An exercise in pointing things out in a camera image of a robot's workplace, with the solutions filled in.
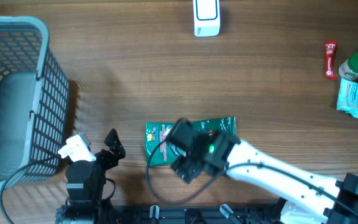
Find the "green 3M gloves package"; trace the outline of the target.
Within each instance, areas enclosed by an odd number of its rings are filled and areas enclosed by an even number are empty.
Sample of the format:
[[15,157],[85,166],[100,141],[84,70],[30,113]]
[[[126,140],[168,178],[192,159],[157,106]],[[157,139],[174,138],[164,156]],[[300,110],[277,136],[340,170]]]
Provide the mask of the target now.
[[[166,135],[173,125],[173,123],[145,124],[144,149],[146,159],[149,158],[155,147],[166,138]],[[230,135],[237,136],[237,119],[235,116],[192,121],[191,125],[197,131],[205,131],[211,134],[215,130],[221,130]],[[165,142],[158,147],[149,166],[153,167],[171,164],[180,154],[185,155],[185,152],[182,149]]]

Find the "light blue tissue pack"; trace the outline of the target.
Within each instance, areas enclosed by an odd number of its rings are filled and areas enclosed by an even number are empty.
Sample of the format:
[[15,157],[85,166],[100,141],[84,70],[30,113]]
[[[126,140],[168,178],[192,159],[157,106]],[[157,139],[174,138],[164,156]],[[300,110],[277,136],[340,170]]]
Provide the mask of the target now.
[[341,79],[336,109],[358,119],[358,83]]

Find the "red Nescafe stick sachet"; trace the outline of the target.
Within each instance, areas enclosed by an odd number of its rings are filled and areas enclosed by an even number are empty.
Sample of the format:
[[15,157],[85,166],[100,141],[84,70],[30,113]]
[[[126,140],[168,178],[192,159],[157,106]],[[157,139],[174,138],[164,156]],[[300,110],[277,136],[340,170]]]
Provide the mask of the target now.
[[325,43],[325,77],[335,80],[336,76],[333,70],[334,58],[336,53],[337,41],[327,40]]

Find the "green lid seasoning jar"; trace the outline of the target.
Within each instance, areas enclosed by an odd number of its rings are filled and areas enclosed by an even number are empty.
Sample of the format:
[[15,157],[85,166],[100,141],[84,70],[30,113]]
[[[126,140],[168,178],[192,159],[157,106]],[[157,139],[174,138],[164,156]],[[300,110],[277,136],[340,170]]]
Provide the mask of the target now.
[[339,66],[339,75],[349,81],[358,79],[358,52],[352,54]]

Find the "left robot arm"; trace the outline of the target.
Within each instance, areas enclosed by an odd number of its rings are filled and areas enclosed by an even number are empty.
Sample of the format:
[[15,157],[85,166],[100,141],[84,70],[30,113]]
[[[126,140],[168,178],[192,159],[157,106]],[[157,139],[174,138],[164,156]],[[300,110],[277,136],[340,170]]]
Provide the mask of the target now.
[[90,142],[80,132],[69,137],[58,151],[62,158],[68,157],[71,164],[65,173],[68,197],[57,209],[57,224],[122,222],[121,215],[111,203],[114,194],[103,198],[103,189],[107,182],[115,183],[106,177],[106,171],[116,167],[126,152],[115,129],[110,130],[104,144],[107,150],[93,154]]

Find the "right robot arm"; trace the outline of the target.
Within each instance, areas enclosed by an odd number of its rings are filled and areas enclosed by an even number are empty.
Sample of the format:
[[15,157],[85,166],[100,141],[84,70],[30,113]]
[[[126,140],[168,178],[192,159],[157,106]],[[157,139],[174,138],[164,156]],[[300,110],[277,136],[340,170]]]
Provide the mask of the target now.
[[314,174],[223,131],[197,131],[186,119],[173,125],[166,141],[184,151],[172,169],[186,183],[205,171],[256,185],[279,196],[280,223],[358,223],[358,175],[339,180]]

